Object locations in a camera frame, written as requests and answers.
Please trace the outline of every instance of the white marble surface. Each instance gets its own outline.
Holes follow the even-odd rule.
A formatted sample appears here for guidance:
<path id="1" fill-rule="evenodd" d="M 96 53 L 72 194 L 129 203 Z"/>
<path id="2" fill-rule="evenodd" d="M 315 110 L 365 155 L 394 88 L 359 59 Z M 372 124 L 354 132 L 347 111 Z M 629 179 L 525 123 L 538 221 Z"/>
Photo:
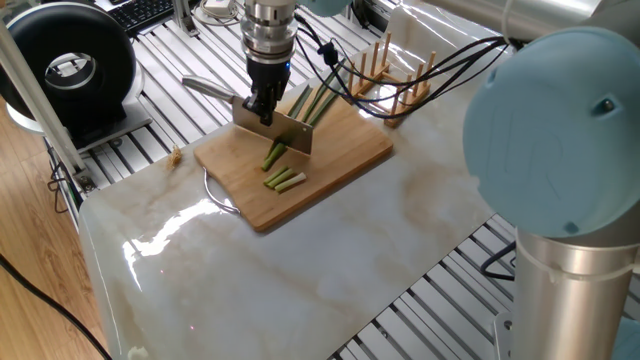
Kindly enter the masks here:
<path id="1" fill-rule="evenodd" d="M 396 74 L 492 35 L 416 6 L 389 25 Z M 173 172 L 161 161 L 92 194 L 80 232 L 113 357 L 329 357 L 492 214 L 462 153 L 477 86 L 385 128 L 387 161 L 266 235 L 207 198 L 197 143 Z"/>

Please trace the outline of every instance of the cut green onion piece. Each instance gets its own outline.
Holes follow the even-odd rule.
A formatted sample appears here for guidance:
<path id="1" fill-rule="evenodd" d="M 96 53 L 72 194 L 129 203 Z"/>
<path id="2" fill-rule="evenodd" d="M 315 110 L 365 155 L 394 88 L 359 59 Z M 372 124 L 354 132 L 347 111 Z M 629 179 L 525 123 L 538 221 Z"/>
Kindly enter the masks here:
<path id="1" fill-rule="evenodd" d="M 267 187 L 273 189 L 278 184 L 280 184 L 281 182 L 287 180 L 288 178 L 292 177 L 293 175 L 294 175 L 293 169 L 287 169 L 282 174 L 278 175 L 275 179 L 269 181 L 269 183 L 267 184 Z"/>
<path id="2" fill-rule="evenodd" d="M 291 179 L 279 184 L 278 186 L 276 186 L 276 191 L 278 193 L 282 193 L 283 191 L 291 188 L 294 185 L 297 185 L 303 181 L 307 180 L 307 175 L 305 175 L 304 173 L 300 173 L 294 177 L 292 177 Z"/>
<path id="3" fill-rule="evenodd" d="M 287 113 L 287 115 L 290 118 L 295 119 L 298 116 L 298 114 L 300 114 L 300 110 L 302 110 L 304 103 L 307 102 L 309 95 L 311 95 L 311 91 L 312 89 L 309 85 L 307 85 L 307 87 L 305 87 L 304 90 L 302 90 L 302 93 L 300 94 L 300 96 L 298 96 L 298 99 L 296 100 L 296 102 L 293 104 L 291 109 L 289 109 L 289 113 Z"/>
<path id="4" fill-rule="evenodd" d="M 307 85 L 307 87 L 304 88 L 304 90 L 302 90 L 302 93 L 300 94 L 300 96 L 298 96 L 298 98 L 296 99 L 296 102 L 293 104 L 293 106 L 291 107 L 291 109 L 289 109 L 289 112 L 287 113 L 287 116 L 289 116 L 290 118 L 295 119 L 298 114 L 300 114 L 300 110 L 302 110 L 302 107 L 304 106 L 304 103 L 307 102 L 307 99 L 309 98 L 309 95 L 311 95 L 311 91 L 313 91 L 313 89 Z M 269 156 L 271 155 L 271 153 L 273 152 L 273 149 L 275 149 L 275 147 L 279 144 L 279 142 L 274 141 L 271 143 L 271 147 L 269 148 L 269 152 L 267 153 L 267 156 L 265 156 L 265 160 L 267 160 L 269 158 Z"/>
<path id="5" fill-rule="evenodd" d="M 269 185 L 269 183 L 271 181 L 273 181 L 275 178 L 277 178 L 278 176 L 282 175 L 283 172 L 287 171 L 289 169 L 288 166 L 283 166 L 280 168 L 280 170 L 274 172 L 273 174 L 271 174 L 268 178 L 264 179 L 263 184 L 265 185 Z"/>
<path id="6" fill-rule="evenodd" d="M 287 151 L 287 146 L 283 143 L 278 143 L 278 145 L 273 148 L 273 151 L 271 151 L 269 156 L 264 160 L 264 163 L 262 164 L 262 171 L 269 171 L 271 166 L 273 166 L 273 163 L 275 163 L 285 151 Z"/>
<path id="7" fill-rule="evenodd" d="M 327 85 L 331 85 L 331 82 L 333 81 L 333 79 L 336 78 L 336 74 L 338 73 L 338 71 L 340 71 L 339 69 L 340 69 L 340 66 L 336 68 L 335 72 L 332 71 L 331 75 L 327 77 L 327 81 L 325 81 Z M 318 102 L 320 102 L 320 99 L 322 99 L 322 96 L 326 91 L 327 91 L 327 87 L 324 86 L 324 83 L 322 83 L 320 85 L 320 88 L 318 89 L 318 92 L 316 93 L 316 96 L 313 98 L 311 105 L 309 105 L 309 107 L 307 108 L 307 111 L 304 112 L 304 116 L 302 116 L 302 119 L 300 119 L 300 121 L 305 123 L 307 122 L 307 120 L 309 119 L 309 116 L 311 116 L 311 112 L 313 112 L 313 109 L 316 107 L 316 105 L 318 105 Z"/>
<path id="8" fill-rule="evenodd" d="M 331 106 L 331 103 L 337 97 L 338 95 L 336 93 L 332 92 L 331 94 L 329 94 L 329 96 L 327 96 L 327 98 L 324 99 L 324 102 L 322 103 L 322 105 L 320 105 L 320 108 L 318 108 L 318 111 L 316 111 L 316 113 L 313 114 L 313 116 L 309 120 L 309 125 L 311 125 L 312 127 L 315 127 L 318 121 L 320 121 L 320 118 L 322 118 L 322 114 L 324 114 L 325 111 L 327 111 L 327 108 Z"/>

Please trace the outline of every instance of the black cable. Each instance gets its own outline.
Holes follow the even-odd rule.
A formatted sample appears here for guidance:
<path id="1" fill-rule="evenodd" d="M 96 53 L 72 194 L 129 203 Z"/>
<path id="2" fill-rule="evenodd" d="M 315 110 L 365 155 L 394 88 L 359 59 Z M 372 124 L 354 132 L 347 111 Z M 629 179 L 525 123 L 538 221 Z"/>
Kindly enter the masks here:
<path id="1" fill-rule="evenodd" d="M 111 356 L 107 350 L 102 347 L 98 339 L 91 334 L 89 329 L 87 329 L 81 322 L 78 320 L 73 314 L 71 314 L 67 309 L 65 309 L 62 305 L 58 304 L 55 300 L 50 298 L 47 294 L 43 293 L 35 287 L 32 283 L 29 282 L 18 270 L 16 270 L 13 265 L 2 255 L 0 254 L 0 266 L 2 266 L 8 273 L 13 277 L 20 285 L 22 285 L 25 289 L 27 289 L 30 293 L 38 297 L 40 300 L 44 301 L 47 305 L 51 306 L 54 310 L 56 310 L 60 315 L 62 315 L 65 319 L 67 319 L 71 324 L 73 324 L 81 333 L 84 335 L 91 345 L 98 350 L 100 355 L 105 360 L 111 360 Z"/>
<path id="2" fill-rule="evenodd" d="M 438 95 L 440 95 L 440 93 L 442 91 L 444 91 L 444 89 L 446 89 L 448 86 L 450 86 L 455 80 L 457 80 L 457 78 L 460 77 L 460 75 L 462 75 L 462 73 L 464 73 L 465 71 L 467 71 L 479 58 L 481 58 L 482 56 L 484 56 L 486 53 L 488 53 L 489 51 L 493 50 L 495 47 L 499 46 L 499 43 L 493 44 L 491 46 L 488 46 L 487 48 L 483 49 L 482 51 L 479 51 L 478 53 L 474 54 L 469 60 L 468 62 L 460 69 L 458 70 L 451 78 L 449 78 L 447 81 L 445 81 L 444 84 L 442 84 L 436 91 L 434 91 L 433 93 L 429 94 L 429 96 L 427 96 L 425 99 L 423 99 L 422 101 L 420 101 L 418 104 L 416 104 L 415 106 L 413 106 L 412 108 L 410 108 L 409 110 L 403 111 L 401 113 L 397 113 L 394 115 L 388 115 L 388 114 L 380 114 L 374 111 L 369 110 L 368 108 L 364 107 L 361 104 L 361 101 L 359 99 L 355 99 L 353 97 L 353 95 L 351 93 L 349 93 L 349 90 L 347 88 L 347 86 L 344 84 L 344 81 L 342 80 L 342 78 L 340 76 L 337 77 L 338 83 L 340 84 L 340 86 L 345 90 L 345 92 L 347 93 L 347 98 L 357 107 L 359 107 L 360 109 L 362 109 L 364 112 L 366 112 L 367 114 L 370 114 L 372 116 L 375 116 L 377 118 L 380 119 L 399 119 L 399 118 L 404 118 L 412 113 L 414 113 L 415 111 L 417 111 L 418 109 L 420 109 L 422 106 L 424 106 L 425 104 L 427 104 L 428 102 L 434 100 Z M 320 80 L 323 82 L 323 84 L 325 84 L 325 86 L 327 86 L 326 82 L 320 78 Z M 405 88 L 403 88 L 402 90 L 400 90 L 400 92 L 406 91 L 407 89 L 409 89 L 411 86 L 406 86 Z"/>
<path id="3" fill-rule="evenodd" d="M 424 74 L 422 74 L 422 75 L 421 75 L 420 77 L 418 77 L 417 79 L 412 80 L 412 81 L 409 81 L 409 82 L 406 82 L 406 81 L 405 81 L 405 82 L 397 83 L 397 82 L 388 81 L 388 80 L 376 80 L 376 79 L 370 78 L 370 77 L 366 76 L 365 74 L 362 74 L 360 71 L 358 71 L 358 69 L 357 69 L 357 67 L 355 66 L 355 64 L 353 64 L 351 61 L 349 61 L 349 62 L 353 65 L 354 70 L 353 70 L 353 71 L 351 71 L 351 68 L 347 68 L 347 67 L 345 67 L 345 69 L 347 70 L 347 72 L 353 73 L 354 75 L 356 75 L 356 76 L 358 76 L 358 77 L 361 77 L 361 78 L 362 78 L 362 79 L 364 79 L 364 80 L 371 81 L 371 82 L 373 82 L 373 83 L 374 83 L 374 84 L 376 84 L 376 85 L 403 85 L 403 86 L 404 86 L 404 85 L 408 85 L 408 86 L 413 86 L 413 85 L 415 85 L 415 84 L 417 84 L 417 83 L 419 83 L 419 82 L 423 82 L 423 81 L 429 80 L 431 77 L 434 77 L 434 76 L 439 75 L 440 73 L 438 73 L 437 75 L 433 75 L 433 74 L 431 74 L 431 73 L 432 73 L 432 72 L 437 72 L 437 70 L 436 70 L 436 69 L 441 68 L 444 64 L 446 64 L 447 62 L 449 62 L 449 61 L 451 61 L 451 60 L 455 59 L 456 57 L 460 56 L 460 55 L 461 55 L 461 54 L 463 54 L 464 52 L 466 52 L 466 51 L 468 51 L 468 50 L 470 50 L 470 49 L 472 49 L 472 48 L 474 48 L 474 47 L 476 47 L 476 46 L 478 46 L 478 45 L 482 45 L 482 44 L 486 44 L 486 43 L 493 43 L 492 45 L 494 45 L 494 44 L 498 43 L 498 46 L 506 45 L 506 42 L 504 41 L 504 38 L 499 37 L 499 36 L 496 36 L 496 37 L 489 37 L 489 38 L 484 38 L 484 39 L 480 39 L 480 40 L 474 41 L 474 42 L 472 42 L 471 44 L 469 44 L 469 45 L 467 45 L 467 46 L 465 46 L 465 47 L 463 47 L 463 48 L 459 49 L 458 51 L 454 52 L 453 54 L 451 54 L 451 55 L 447 56 L 446 58 L 444 58 L 443 60 L 441 60 L 439 63 L 437 63 L 437 64 L 433 65 L 433 67 L 431 68 L 431 70 L 430 70 L 430 71 L 425 72 Z M 467 56 L 466 58 L 464 58 L 464 59 L 462 59 L 462 60 L 460 60 L 460 61 L 458 61 L 456 64 L 460 64 L 461 62 L 464 62 L 464 61 L 465 61 L 465 60 L 467 60 L 469 57 L 472 57 L 472 56 L 474 56 L 474 55 L 475 55 L 475 53 L 474 53 L 474 54 L 471 54 L 471 55 L 469 55 L 469 56 Z"/>
<path id="4" fill-rule="evenodd" d="M 487 70 L 491 65 L 493 65 L 493 63 L 495 63 L 496 61 L 498 61 L 498 59 L 500 58 L 500 56 L 502 56 L 502 54 L 504 54 L 504 52 L 507 50 L 507 48 L 509 47 L 509 45 L 505 45 L 502 50 L 500 50 L 500 53 L 498 55 L 496 55 L 496 57 L 493 58 L 493 60 L 491 60 L 491 62 L 489 62 L 485 67 L 483 67 L 482 69 L 480 69 L 478 72 L 476 72 L 475 74 L 471 75 L 468 79 L 460 82 L 459 84 L 456 84 L 452 87 L 450 87 L 449 89 L 447 89 L 446 91 L 444 91 L 442 94 L 438 95 L 438 97 L 448 93 L 449 91 L 460 87 L 466 83 L 468 83 L 469 81 L 475 79 L 478 75 L 480 75 L 481 73 L 483 73 L 485 70 Z"/>
<path id="5" fill-rule="evenodd" d="M 405 112 L 400 113 L 400 114 L 396 114 L 396 115 L 386 115 L 386 114 L 380 114 L 380 113 L 377 113 L 377 112 L 373 112 L 373 111 L 371 111 L 371 110 L 369 110 L 369 109 L 367 109 L 367 108 L 363 107 L 363 106 L 361 105 L 361 103 L 376 103 L 376 102 L 380 102 L 380 101 L 383 101 L 383 100 L 392 99 L 392 98 L 396 97 L 396 95 L 395 95 L 395 94 L 393 94 L 393 95 L 390 95 L 390 96 L 387 96 L 387 97 L 384 97 L 384 98 L 377 98 L 377 99 L 356 99 L 356 98 L 354 98 L 354 97 L 353 97 L 353 95 L 352 95 L 352 94 L 350 94 L 350 93 L 349 93 L 349 89 L 346 87 L 346 85 L 344 85 L 344 82 L 342 81 L 342 79 L 341 79 L 340 77 L 338 77 L 338 82 L 341 84 L 341 87 L 344 89 L 344 92 L 340 92 L 339 90 L 334 89 L 333 87 L 331 87 L 331 86 L 330 86 L 330 84 L 328 84 L 328 83 L 327 83 L 327 81 L 326 81 L 325 79 L 323 79 L 323 78 L 322 78 L 322 76 L 320 75 L 320 73 L 318 72 L 318 70 L 315 68 L 315 66 L 314 66 L 314 65 L 313 65 L 313 63 L 311 62 L 311 59 L 309 58 L 309 55 L 308 55 L 308 54 L 307 54 L 307 52 L 306 52 L 305 47 L 302 45 L 302 43 L 300 42 L 300 40 L 299 40 L 299 39 L 296 39 L 296 40 L 298 41 L 298 45 L 299 45 L 299 47 L 301 48 L 301 50 L 302 50 L 302 53 L 303 53 L 304 57 L 306 58 L 307 62 L 309 62 L 309 65 L 311 66 L 312 70 L 314 71 L 314 73 L 315 73 L 315 75 L 318 77 L 318 79 L 322 82 L 322 84 L 323 84 L 324 86 L 326 86 L 326 87 L 327 87 L 329 90 L 331 90 L 332 92 L 336 93 L 337 95 L 340 95 L 340 96 L 342 96 L 342 97 L 345 97 L 345 98 L 349 99 L 351 102 L 353 102 L 354 104 L 356 104 L 359 108 L 361 108 L 363 111 L 367 112 L 368 114 L 370 114 L 370 115 L 372 115 L 372 116 L 379 117 L 379 118 L 400 118 L 400 117 L 404 117 L 405 115 L 408 115 L 408 114 L 412 113 L 413 111 L 417 110 L 417 108 L 413 108 L 413 109 L 410 109 L 411 111 L 405 111 Z M 453 69 L 453 68 L 455 68 L 455 67 L 457 67 L 457 66 L 459 66 L 460 64 L 463 64 L 463 63 L 465 63 L 465 62 L 467 62 L 467 63 L 468 63 L 468 62 L 471 62 L 471 64 L 473 64 L 473 63 L 474 63 L 475 61 L 477 61 L 480 57 L 482 57 L 482 56 L 483 56 L 483 55 L 485 55 L 487 52 L 489 52 L 490 50 L 492 50 L 493 48 L 495 48 L 495 47 L 497 47 L 497 46 L 499 46 L 499 45 L 501 45 L 501 44 L 500 44 L 500 43 L 492 44 L 492 45 L 490 45 L 490 46 L 488 46 L 488 47 L 484 48 L 483 50 L 481 50 L 481 51 L 479 51 L 479 52 L 477 52 L 477 53 L 475 53 L 475 54 L 472 54 L 472 55 L 468 56 L 467 58 L 465 58 L 465 59 L 463 59 L 463 60 L 461 60 L 461 61 L 458 61 L 457 63 L 455 63 L 455 64 L 453 64 L 453 65 L 450 65 L 450 66 L 448 66 L 448 67 L 446 67 L 446 68 L 443 68 L 443 69 L 437 70 L 437 71 L 435 71 L 435 72 L 432 72 L 432 73 L 430 74 L 430 76 L 428 76 L 428 77 L 427 77 L 427 79 L 430 79 L 430 78 L 432 78 L 432 77 L 435 77 L 435 76 L 437 76 L 437 75 L 440 75 L 440 74 L 442 74 L 442 73 L 445 73 L 446 71 L 449 71 L 449 70 L 451 70 L 451 69 Z M 468 69 L 468 68 L 471 66 L 471 64 L 469 64 L 468 66 L 465 66 L 465 68 L 463 69 L 463 71 L 461 71 L 461 72 L 457 72 L 456 74 L 454 74 L 454 76 L 452 77 L 452 78 L 453 78 L 453 80 L 448 81 L 448 82 L 447 82 L 447 83 L 445 83 L 442 87 L 446 87 L 446 86 L 450 85 L 450 84 L 451 84 L 451 82 L 452 82 L 452 81 L 455 81 L 455 80 L 456 80 L 456 79 L 457 79 L 457 78 L 462 74 L 462 72 L 466 71 L 466 69 Z M 414 85 L 414 84 L 413 84 L 413 82 L 405 83 L 405 84 L 407 84 L 407 85 L 406 85 L 404 88 L 402 88 L 402 89 L 400 90 L 400 92 L 404 92 L 404 91 L 406 91 L 406 90 L 410 89 L 411 87 L 413 87 L 413 85 Z M 418 107 L 423 106 L 423 105 L 424 105 L 424 104 L 426 104 L 428 101 L 431 101 L 431 100 L 433 100 L 433 99 L 434 99 L 433 97 L 432 97 L 432 98 L 428 98 L 428 100 L 427 100 L 427 99 L 425 99 L 425 101 L 423 101 L 420 105 L 418 105 Z"/>
<path id="6" fill-rule="evenodd" d="M 514 281 L 515 277 L 512 275 L 496 274 L 494 272 L 487 271 L 487 268 L 491 266 L 491 264 L 493 264 L 494 262 L 498 261 L 501 257 L 515 250 L 515 248 L 516 248 L 516 242 L 514 241 L 511 244 L 507 245 L 504 249 L 498 251 L 495 255 L 490 257 L 487 261 L 485 261 L 484 264 L 480 266 L 480 272 L 482 273 L 482 275 L 489 278 L 493 278 L 493 279 Z"/>
<path id="7" fill-rule="evenodd" d="M 499 36 L 480 39 L 480 40 L 474 41 L 471 44 L 468 44 L 467 46 L 465 46 L 465 47 L 459 49 L 458 51 L 454 52 L 453 54 L 449 55 L 447 58 L 443 59 L 438 64 L 433 66 L 431 69 L 429 69 L 427 72 L 425 72 L 420 77 L 418 77 L 416 80 L 403 82 L 403 83 L 396 83 L 396 82 L 390 82 L 390 81 L 378 81 L 376 79 L 369 78 L 368 76 L 366 76 L 364 74 L 361 74 L 359 71 L 357 71 L 355 66 L 354 66 L 354 64 L 353 64 L 353 62 L 351 62 L 351 60 L 348 58 L 348 56 L 346 56 L 347 54 L 346 54 L 344 48 L 342 47 L 342 45 L 336 39 L 332 38 L 329 43 L 323 45 L 322 42 L 320 41 L 320 38 L 318 37 L 317 33 L 315 32 L 313 27 L 311 27 L 311 25 L 306 21 L 306 19 L 304 19 L 302 16 L 300 16 L 297 13 L 294 14 L 294 16 L 295 16 L 295 19 L 300 24 L 302 24 L 304 26 L 304 28 L 306 28 L 306 29 L 300 28 L 300 30 L 302 30 L 302 33 L 304 33 L 305 35 L 307 35 L 310 38 L 312 38 L 318 44 L 318 46 L 319 46 L 318 53 L 319 54 L 324 54 L 325 63 L 327 65 L 329 65 L 329 67 L 331 68 L 332 73 L 337 73 L 338 70 L 340 70 L 340 67 L 342 67 L 342 68 L 345 68 L 349 73 L 355 74 L 355 75 L 359 76 L 361 79 L 366 79 L 368 81 L 371 81 L 374 84 L 378 84 L 378 85 L 394 85 L 394 86 L 397 86 L 397 87 L 403 86 L 402 88 L 398 89 L 398 91 L 397 91 L 398 93 L 405 92 L 405 91 L 409 90 L 410 88 L 412 88 L 413 86 L 415 86 L 418 83 L 421 83 L 423 81 L 427 81 L 428 79 L 431 79 L 431 78 L 433 78 L 433 77 L 435 77 L 437 75 L 440 75 L 440 74 L 442 74 L 442 73 L 444 73 L 446 71 L 449 71 L 451 69 L 454 69 L 454 68 L 462 65 L 462 67 L 458 71 L 456 71 L 456 73 L 454 73 L 453 76 L 451 76 L 447 81 L 445 81 L 444 84 L 442 84 L 440 87 L 438 87 L 438 89 L 436 89 L 431 94 L 429 94 L 425 99 L 421 100 L 418 104 L 415 104 L 415 106 L 412 106 L 408 110 L 405 110 L 405 111 L 403 111 L 401 113 L 398 113 L 398 114 L 393 114 L 393 115 L 382 114 L 382 113 L 379 113 L 377 111 L 370 110 L 368 107 L 365 107 L 363 104 L 375 103 L 375 102 L 379 102 L 379 101 L 386 100 L 386 99 L 392 99 L 392 98 L 396 97 L 397 94 L 393 94 L 393 95 L 390 95 L 390 96 L 388 96 L 386 98 L 379 98 L 379 99 L 356 99 L 353 96 L 353 94 L 351 94 L 351 92 L 348 89 L 348 87 L 345 85 L 344 80 L 342 79 L 341 76 L 337 76 L 337 80 L 338 80 L 338 83 L 340 84 L 340 87 L 342 88 L 343 92 L 341 92 L 340 90 L 334 89 L 333 87 L 331 87 L 331 84 L 329 84 L 327 82 L 328 78 L 327 79 L 322 78 L 322 76 L 320 75 L 320 73 L 316 69 L 315 65 L 313 64 L 313 62 L 309 58 L 309 55 L 307 54 L 307 51 L 306 51 L 305 47 L 302 45 L 301 40 L 298 37 L 296 37 L 296 41 L 298 42 L 298 46 L 302 50 L 305 59 L 307 60 L 307 62 L 311 66 L 311 69 L 313 70 L 315 75 L 322 82 L 322 84 L 325 87 L 327 87 L 327 89 L 329 89 L 332 92 L 334 92 L 334 93 L 336 93 L 336 94 L 348 99 L 350 102 L 352 102 L 354 105 L 359 107 L 361 110 L 363 110 L 367 114 L 375 116 L 377 118 L 381 118 L 381 119 L 398 119 L 398 118 L 406 117 L 406 116 L 412 114 L 413 112 L 417 111 L 420 107 L 424 106 L 428 102 L 433 101 L 433 100 L 437 99 L 439 96 L 444 95 L 445 93 L 447 93 L 447 92 L 449 92 L 449 91 L 451 91 L 451 90 L 453 90 L 453 89 L 455 89 L 455 88 L 457 88 L 459 86 L 462 86 L 462 85 L 466 84 L 467 82 L 469 82 L 472 79 L 474 79 L 475 77 L 477 77 L 484 70 L 486 70 L 495 61 L 497 61 L 497 59 L 502 55 L 502 53 L 508 47 L 508 44 L 505 42 L 504 38 L 499 37 Z M 338 46 L 341 48 L 341 50 L 343 52 L 343 55 L 345 56 L 345 59 L 349 60 L 349 62 L 350 62 L 350 65 L 351 65 L 350 67 L 347 67 L 344 64 L 342 64 L 342 65 L 339 65 L 338 68 L 336 68 L 335 64 L 337 62 L 338 52 L 335 50 L 332 42 L 336 42 L 338 44 Z M 460 56 L 464 52 L 472 49 L 473 47 L 481 45 L 481 44 L 487 44 L 487 43 L 489 43 L 489 45 L 484 47 L 482 50 L 479 50 L 479 51 L 477 51 L 477 52 L 475 52 L 473 54 L 470 54 L 470 55 L 466 56 L 465 58 L 457 61 L 456 63 L 447 66 L 446 68 L 441 68 L 444 64 L 446 64 L 449 61 L 453 60 L 457 56 Z M 503 45 L 505 46 L 505 48 L 502 49 L 500 51 L 500 53 L 487 66 L 485 66 L 482 70 L 476 72 L 474 75 L 472 75 L 468 79 L 460 82 L 459 84 L 451 86 L 464 72 L 466 72 L 482 56 L 486 55 L 487 53 L 489 53 L 493 49 L 495 49 L 495 48 L 497 48 L 499 46 L 503 46 Z"/>

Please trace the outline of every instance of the metal rod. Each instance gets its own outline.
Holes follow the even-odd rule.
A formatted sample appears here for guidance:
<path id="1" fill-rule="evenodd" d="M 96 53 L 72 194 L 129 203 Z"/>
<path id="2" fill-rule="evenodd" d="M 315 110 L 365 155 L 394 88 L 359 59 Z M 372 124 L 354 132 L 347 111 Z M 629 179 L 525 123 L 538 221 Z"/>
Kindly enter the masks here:
<path id="1" fill-rule="evenodd" d="M 396 96 L 393 98 L 393 106 L 391 106 L 391 115 L 396 114 L 396 110 L 398 109 L 398 98 L 400 97 L 400 87 L 396 89 Z"/>
<path id="2" fill-rule="evenodd" d="M 427 65 L 427 72 L 431 71 L 431 68 L 433 68 L 433 63 L 436 61 L 436 52 L 432 51 L 431 52 L 431 56 L 429 56 L 429 64 Z M 429 82 L 425 81 L 424 83 L 424 87 L 428 87 Z"/>
<path id="3" fill-rule="evenodd" d="M 407 75 L 407 81 L 406 82 L 410 82 L 412 79 L 411 75 Z M 409 89 L 404 91 L 404 94 L 402 96 L 402 106 L 403 107 L 409 107 Z"/>
<path id="4" fill-rule="evenodd" d="M 74 175 L 86 170 L 80 154 L 4 23 L 0 26 L 0 64 L 67 169 Z"/>
<path id="5" fill-rule="evenodd" d="M 387 40 L 384 42 L 384 50 L 382 51 L 382 66 L 387 65 L 387 53 L 389 52 L 390 42 L 391 42 L 391 32 L 388 32 Z"/>
<path id="6" fill-rule="evenodd" d="M 424 67 L 424 63 L 420 63 L 420 65 L 418 66 L 418 71 L 416 72 L 416 80 L 420 78 L 420 75 L 422 75 L 422 68 Z M 417 98 L 418 97 L 418 90 L 420 89 L 420 83 L 417 83 L 416 86 L 413 87 L 413 98 Z"/>
<path id="7" fill-rule="evenodd" d="M 349 92 L 351 92 L 351 90 L 353 89 L 353 62 L 349 61 L 349 63 L 351 64 L 351 71 L 349 72 Z"/>
<path id="8" fill-rule="evenodd" d="M 360 74 L 362 75 L 366 74 L 365 73 L 366 67 L 367 67 L 367 53 L 363 53 L 362 60 L 360 61 Z M 362 76 L 360 76 L 360 80 L 358 80 L 358 85 L 360 85 L 360 87 L 364 85 L 364 79 L 362 78 Z"/>
<path id="9" fill-rule="evenodd" d="M 378 61 L 378 47 L 380 43 L 376 41 L 376 44 L 373 46 L 373 60 L 371 61 L 371 70 L 369 71 L 369 76 L 373 77 L 376 72 L 376 62 Z"/>

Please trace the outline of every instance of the knife handle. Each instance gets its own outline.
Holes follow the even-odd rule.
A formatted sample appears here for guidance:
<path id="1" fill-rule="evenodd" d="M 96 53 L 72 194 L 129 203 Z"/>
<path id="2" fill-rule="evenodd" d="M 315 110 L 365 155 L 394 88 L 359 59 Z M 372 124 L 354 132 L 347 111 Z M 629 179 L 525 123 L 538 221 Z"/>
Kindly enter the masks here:
<path id="1" fill-rule="evenodd" d="M 182 77 L 182 85 L 199 93 L 226 101 L 229 104 L 233 103 L 233 97 L 236 96 L 233 91 L 227 90 L 213 81 L 203 78 L 202 76 L 185 75 Z"/>

